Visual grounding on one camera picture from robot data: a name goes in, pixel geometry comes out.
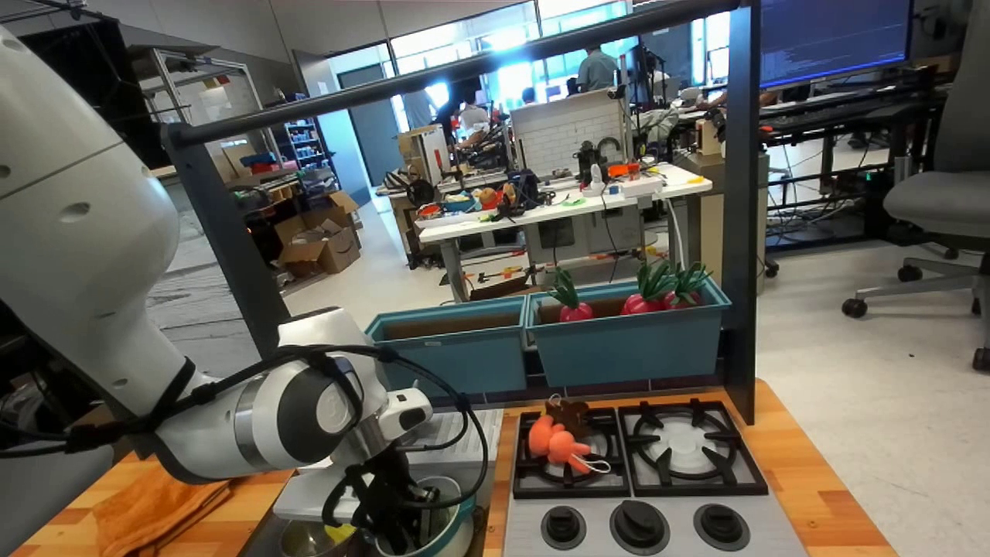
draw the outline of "office chair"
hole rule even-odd
[[[925,237],[982,249],[982,266],[959,266],[946,260],[905,257],[901,285],[861,286],[842,302],[850,317],[867,314],[867,301],[917,292],[976,286],[973,311],[982,314],[982,345],[973,367],[990,371],[990,3],[976,3],[961,47],[961,65],[949,86],[941,129],[935,140],[935,162],[928,174],[917,174],[891,188],[886,211],[925,233]]]

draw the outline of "orange toy object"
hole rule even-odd
[[[551,437],[553,437],[553,417],[540,413],[533,426],[528,426],[528,456],[551,456]]]
[[[575,434],[568,434],[563,423],[553,423],[548,462],[566,464],[571,473],[589,477],[592,464],[585,456],[592,456],[592,446],[575,443]]]

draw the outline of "computer monitor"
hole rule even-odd
[[[765,0],[761,86],[905,62],[912,0]]]

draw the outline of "person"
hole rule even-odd
[[[620,78],[620,65],[613,54],[600,53],[600,47],[589,49],[589,57],[579,69],[579,86],[581,90],[620,90],[621,78]]]

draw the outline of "door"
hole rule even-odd
[[[368,69],[344,70],[338,73],[338,81],[340,81],[340,90],[350,90],[368,81],[384,81],[384,69],[368,65]],[[396,146],[400,122],[396,122],[394,103],[381,99],[381,103],[352,104],[348,112],[365,154],[368,178],[372,184],[377,184],[391,171],[403,166],[400,146]]]

